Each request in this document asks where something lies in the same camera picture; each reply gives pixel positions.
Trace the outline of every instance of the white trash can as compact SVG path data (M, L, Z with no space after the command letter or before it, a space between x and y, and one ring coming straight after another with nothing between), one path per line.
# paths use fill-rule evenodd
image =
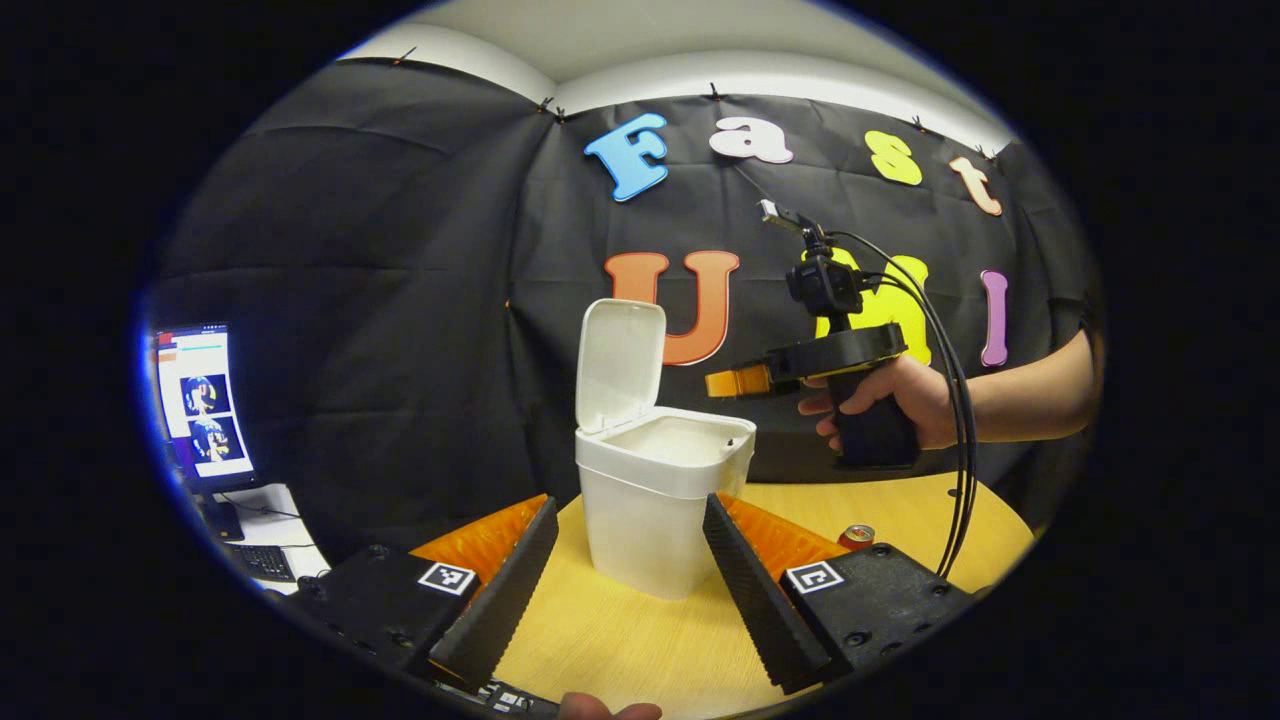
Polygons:
M575 456L595 569L637 591L687 597L716 569L707 495L737 496L755 424L655 407L667 315L658 305L598 300L582 319Z

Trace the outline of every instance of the white ceiling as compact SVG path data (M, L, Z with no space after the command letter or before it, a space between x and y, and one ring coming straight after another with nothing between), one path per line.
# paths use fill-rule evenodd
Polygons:
M490 42L557 83L682 53L795 53L899 77L1000 122L900 40L808 0L448 0L403 22Z

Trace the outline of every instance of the blue letter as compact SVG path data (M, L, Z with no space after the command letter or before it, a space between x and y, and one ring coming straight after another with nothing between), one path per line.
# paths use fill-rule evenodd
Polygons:
M650 165L641 158L641 155L667 156L667 145L655 133L649 132L649 128L666 126L667 118L655 113L645 113L608 135L602 135L586 146L586 155L599 158L604 163L604 168L613 176L613 182L617 183L617 187L613 188L613 199L618 202L640 195L667 177L664 165ZM631 133L636 133L635 142L627 138Z

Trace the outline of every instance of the wooden table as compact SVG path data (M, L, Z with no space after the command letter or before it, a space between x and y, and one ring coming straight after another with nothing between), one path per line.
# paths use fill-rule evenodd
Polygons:
M847 484L748 483L742 500L832 539L851 524L870 525L877 541L932 570L946 544L954 487L954 473ZM718 573L685 600L650 597L593 569L581 496L558 520L556 547L495 678L553 702L567 691L594 694L613 711L654 702L664 720L719 717L796 697L769 684ZM993 584L1030 543L1021 519L979 484L948 579L968 592Z

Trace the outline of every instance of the soda can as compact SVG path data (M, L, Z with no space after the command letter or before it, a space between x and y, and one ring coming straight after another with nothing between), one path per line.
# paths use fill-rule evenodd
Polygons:
M876 530L870 529L869 525L849 525L847 530L840 533L840 539L836 542L856 552L876 542Z

